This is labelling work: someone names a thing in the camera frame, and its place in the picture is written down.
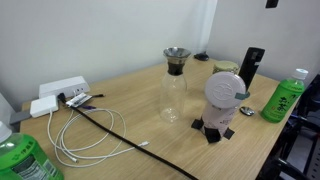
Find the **white lid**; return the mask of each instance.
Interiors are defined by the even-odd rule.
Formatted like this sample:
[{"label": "white lid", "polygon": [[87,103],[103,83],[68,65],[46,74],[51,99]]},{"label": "white lid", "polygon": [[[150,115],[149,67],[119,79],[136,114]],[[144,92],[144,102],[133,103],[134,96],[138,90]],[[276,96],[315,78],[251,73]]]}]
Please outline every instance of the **white lid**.
[{"label": "white lid", "polygon": [[9,129],[2,121],[0,121],[0,142],[8,139],[8,137],[12,134],[11,129]]},{"label": "white lid", "polygon": [[308,71],[304,69],[296,69],[292,74],[292,77],[300,80],[304,80],[308,75]]},{"label": "white lid", "polygon": [[232,72],[218,72],[206,82],[205,94],[209,102],[218,108],[234,108],[242,99],[237,96],[246,94],[246,85],[240,76]]}]

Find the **black cable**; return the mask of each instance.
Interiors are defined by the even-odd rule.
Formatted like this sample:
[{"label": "black cable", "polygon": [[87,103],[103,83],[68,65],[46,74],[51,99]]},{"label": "black cable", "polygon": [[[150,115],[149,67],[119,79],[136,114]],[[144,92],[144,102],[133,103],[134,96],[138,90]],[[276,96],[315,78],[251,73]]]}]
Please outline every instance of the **black cable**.
[{"label": "black cable", "polygon": [[[58,96],[58,99],[59,99],[61,102],[63,102],[63,103],[66,102],[66,101],[65,101],[65,96],[64,96],[64,94],[60,94],[60,95]],[[193,175],[189,174],[188,172],[186,172],[185,170],[181,169],[180,167],[178,167],[178,166],[172,164],[171,162],[169,162],[169,161],[167,161],[167,160],[165,160],[165,159],[163,159],[163,158],[161,158],[161,157],[153,154],[153,153],[150,152],[150,151],[147,151],[147,150],[143,149],[142,147],[136,145],[135,143],[129,141],[128,139],[126,139],[126,138],[118,135],[117,133],[109,130],[108,128],[102,126],[101,124],[99,124],[98,122],[96,122],[95,120],[93,120],[92,118],[90,118],[88,115],[86,115],[85,113],[83,113],[82,111],[80,111],[78,108],[73,107],[73,106],[70,106],[70,108],[73,109],[73,110],[75,110],[75,111],[77,111],[79,114],[81,114],[83,117],[85,117],[87,120],[89,120],[89,121],[90,121],[91,123],[93,123],[94,125],[98,126],[100,129],[106,131],[107,133],[113,135],[114,137],[120,139],[121,141],[124,141],[125,143],[131,145],[132,147],[138,149],[139,151],[141,151],[141,152],[143,152],[143,153],[145,153],[145,154],[147,154],[147,155],[149,155],[149,156],[157,159],[158,161],[161,161],[162,163],[164,163],[164,164],[172,167],[173,169],[179,171],[180,173],[184,174],[184,175],[187,176],[188,178],[193,179],[193,180],[197,180],[196,177],[194,177]]]}]

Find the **black chair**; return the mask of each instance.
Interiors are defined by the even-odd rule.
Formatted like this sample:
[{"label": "black chair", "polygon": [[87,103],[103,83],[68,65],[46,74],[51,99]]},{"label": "black chair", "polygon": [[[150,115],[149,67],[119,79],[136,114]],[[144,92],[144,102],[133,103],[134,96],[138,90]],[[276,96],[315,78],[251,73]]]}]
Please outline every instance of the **black chair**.
[{"label": "black chair", "polygon": [[[257,180],[283,179],[280,173],[294,179],[320,179],[320,126],[308,121],[311,111],[320,109],[320,75],[318,74],[305,92],[290,115],[277,142],[265,161]],[[303,171],[287,162],[287,158],[298,136],[308,136],[312,141],[309,156]]]}]

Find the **electrical cord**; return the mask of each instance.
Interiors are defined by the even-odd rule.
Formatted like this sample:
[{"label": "electrical cord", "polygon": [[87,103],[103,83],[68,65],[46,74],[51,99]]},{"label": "electrical cord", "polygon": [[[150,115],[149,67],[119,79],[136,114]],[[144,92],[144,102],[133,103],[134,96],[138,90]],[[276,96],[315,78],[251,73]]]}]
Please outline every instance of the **electrical cord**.
[{"label": "electrical cord", "polygon": [[[58,99],[63,102],[63,103],[66,103],[66,100],[65,100],[65,96],[63,93],[59,94],[58,95]],[[80,111],[78,108],[76,107],[73,107],[73,106],[69,106],[72,110],[76,111],[77,113],[79,113],[80,115],[82,115],[83,117],[85,117],[88,121],[90,121],[91,123],[93,123],[94,125],[96,125],[97,127],[99,127],[100,129],[104,130],[105,132],[111,134],[112,136],[116,137],[117,139],[131,145],[132,147],[134,147],[135,149],[157,159],[158,161],[170,166],[171,168],[179,171],[180,173],[184,174],[186,177],[192,179],[192,180],[197,180],[196,177],[194,177],[193,175],[189,174],[188,172],[186,172],[185,170],[181,169],[180,167],[172,164],[171,162],[151,153],[150,151],[147,151],[145,149],[143,149],[142,147],[140,147],[139,145],[136,145],[135,143],[129,141],[128,139],[118,135],[117,133],[113,132],[111,129],[109,130],[108,128],[102,126],[101,124],[99,124],[98,122],[96,122],[95,120],[93,120],[91,117],[89,117],[86,113]]]},{"label": "electrical cord", "polygon": [[[122,120],[122,123],[123,123],[123,127],[124,127],[124,133],[123,133],[123,137],[125,137],[125,134],[126,134],[126,125],[125,125],[125,121],[124,121],[124,118],[122,117],[122,115],[119,113],[119,112],[116,112],[116,111],[113,111],[113,110],[109,110],[109,109],[94,109],[94,110],[89,110],[89,111],[85,111],[84,113],[85,114],[90,114],[90,113],[93,113],[93,112],[97,112],[97,111],[105,111],[105,112],[108,112],[110,117],[111,117],[111,125],[110,125],[110,129],[113,128],[113,125],[114,125],[114,116],[113,116],[113,113],[116,113],[117,115],[119,115],[121,117],[121,120]],[[83,151],[83,150],[87,150],[89,148],[92,148],[96,145],[98,145],[99,143],[101,143],[108,135],[109,133],[107,133],[104,137],[102,137],[98,142],[92,144],[92,145],[89,145],[89,146],[86,146],[86,147],[83,147],[83,148],[78,148],[78,149],[69,149],[65,142],[64,142],[64,134],[65,132],[67,131],[67,129],[69,128],[69,126],[76,122],[82,115],[77,115],[75,116],[74,118],[72,118],[73,116],[73,110],[71,112],[71,115],[70,117],[68,118],[67,122],[63,125],[62,129],[58,132],[58,135],[56,137],[56,140],[54,141],[51,137],[51,133],[50,133],[50,124],[51,124],[51,121],[52,121],[52,116],[53,116],[53,113],[52,111],[50,111],[50,117],[49,117],[49,121],[48,121],[48,126],[47,126],[47,133],[48,133],[48,137],[50,139],[50,142],[53,144],[54,146],[54,150],[55,150],[55,155],[58,159],[58,161],[65,165],[65,166],[69,166],[69,167],[76,167],[76,168],[82,168],[82,167],[89,167],[89,166],[93,166],[93,165],[96,165],[96,164],[99,164],[101,163],[102,161],[104,161],[105,159],[109,158],[109,157],[113,157],[113,156],[116,156],[116,155],[119,155],[119,154],[122,154],[122,153],[125,153],[125,152],[128,152],[130,150],[133,150],[135,149],[134,147],[132,148],[129,148],[129,149],[126,149],[126,150],[122,150],[120,152],[116,152],[115,151],[119,148],[119,146],[121,145],[122,141],[120,141],[118,143],[118,145],[107,155],[104,155],[104,156],[79,156],[79,155],[76,155],[74,152],[79,152],[79,151]],[[148,142],[143,142],[141,144],[139,144],[138,146],[146,146],[148,145],[149,143]],[[73,162],[75,163],[78,163],[78,159],[85,159],[85,160],[89,160],[89,159],[100,159],[98,160],[97,162],[94,162],[94,163],[91,163],[91,164],[85,164],[85,165],[74,165],[74,164],[68,164],[64,161],[61,160],[59,154],[58,154],[58,149],[61,150],[62,153],[64,153],[69,159],[71,159]]]}]

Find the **wooden table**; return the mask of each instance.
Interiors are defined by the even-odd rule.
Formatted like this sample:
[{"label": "wooden table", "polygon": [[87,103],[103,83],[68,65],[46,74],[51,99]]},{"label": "wooden table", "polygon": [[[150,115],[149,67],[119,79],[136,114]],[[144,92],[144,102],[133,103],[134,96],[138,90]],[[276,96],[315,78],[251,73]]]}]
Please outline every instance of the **wooden table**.
[{"label": "wooden table", "polygon": [[[237,111],[230,129],[235,134],[230,140],[208,144],[205,136],[191,128],[194,119],[201,116],[206,98],[204,85],[212,75],[214,60],[207,62],[189,58],[184,67],[188,84],[184,118],[174,124],[160,119],[158,112],[160,82],[167,70],[167,65],[160,64],[138,72],[115,77],[90,85],[88,94],[103,93],[104,98],[94,98],[89,105],[108,108],[120,112],[127,126],[126,138],[139,144],[149,141],[144,148],[181,167],[199,179],[255,179],[270,150],[272,149],[285,120],[273,124],[260,116],[260,111],[274,92],[278,82],[256,74],[251,83],[251,96],[242,105],[249,106],[256,114],[248,117]],[[60,105],[51,124],[51,134],[55,138],[67,121],[71,110]],[[106,127],[110,119],[105,114],[93,113],[90,117]],[[49,158],[65,175],[65,179],[186,179],[169,166],[132,150],[88,168],[71,168],[60,164],[54,154],[54,148],[47,136],[49,115],[30,119],[21,123],[21,132],[34,136]],[[116,118],[113,131],[121,134],[123,126]],[[79,148],[96,142],[105,132],[92,125],[84,118],[72,125],[65,135],[69,148]],[[82,155],[104,155],[118,142],[108,137],[99,145]],[[120,149],[130,146],[122,144]],[[88,163],[80,160],[79,164]]]}]

